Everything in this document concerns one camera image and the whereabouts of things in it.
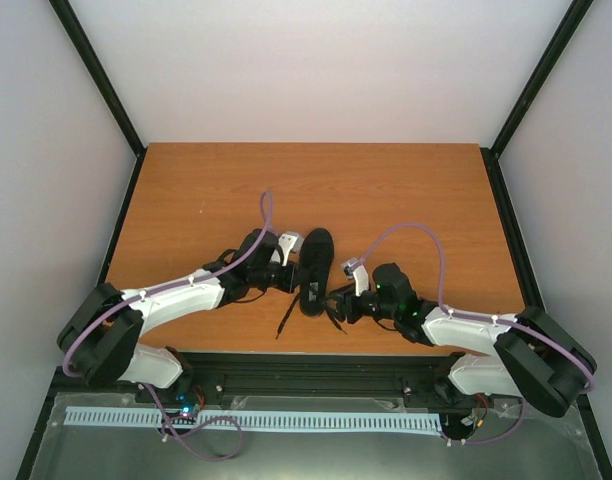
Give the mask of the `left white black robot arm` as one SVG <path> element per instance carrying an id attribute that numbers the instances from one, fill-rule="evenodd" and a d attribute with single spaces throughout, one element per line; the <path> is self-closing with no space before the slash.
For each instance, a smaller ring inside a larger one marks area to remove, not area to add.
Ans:
<path id="1" fill-rule="evenodd" d="M 256 229 L 239 249 L 192 274 L 142 289 L 96 286 L 57 337 L 67 373 L 95 388 L 116 381 L 149 384 L 172 402 L 194 390 L 192 368 L 172 347 L 141 343 L 151 330 L 186 315 L 246 303 L 250 290 L 291 293 L 299 284 L 298 265 L 290 256 L 303 238 Z"/>

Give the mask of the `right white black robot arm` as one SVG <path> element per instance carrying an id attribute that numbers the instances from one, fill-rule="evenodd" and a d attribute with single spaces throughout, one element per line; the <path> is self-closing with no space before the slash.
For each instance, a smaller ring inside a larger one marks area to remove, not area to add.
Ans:
<path id="1" fill-rule="evenodd" d="M 390 320 L 411 343 L 464 350 L 436 386 L 448 403 L 475 394 L 521 397 L 561 418 L 590 385 L 594 358 L 539 307 L 514 314 L 455 310 L 418 296 L 395 263 L 368 272 L 353 258 L 342 269 L 352 284 L 335 297 L 340 320 Z"/>

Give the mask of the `black shoelace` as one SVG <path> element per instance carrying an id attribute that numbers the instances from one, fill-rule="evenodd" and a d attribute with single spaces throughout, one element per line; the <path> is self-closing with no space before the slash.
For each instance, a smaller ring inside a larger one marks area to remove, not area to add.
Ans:
<path id="1" fill-rule="evenodd" d="M 335 329 L 347 334 L 347 331 L 342 327 L 344 319 L 342 318 L 341 308 L 337 307 L 336 304 L 346 293 L 350 292 L 350 289 L 351 286 L 346 285 L 318 296 L 317 289 L 310 284 L 306 288 L 300 287 L 277 326 L 275 339 L 278 339 L 282 334 L 297 305 L 300 305 L 300 311 L 309 317 L 318 317 L 325 314 Z"/>

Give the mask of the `black canvas shoe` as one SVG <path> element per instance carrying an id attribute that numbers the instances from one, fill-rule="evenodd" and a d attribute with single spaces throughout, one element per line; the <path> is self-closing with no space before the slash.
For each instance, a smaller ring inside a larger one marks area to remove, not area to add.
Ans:
<path id="1" fill-rule="evenodd" d="M 312 230 L 303 241 L 299 253 L 302 268 L 299 306 L 306 316 L 317 317 L 324 311 L 323 303 L 334 255 L 334 241 L 325 228 Z"/>

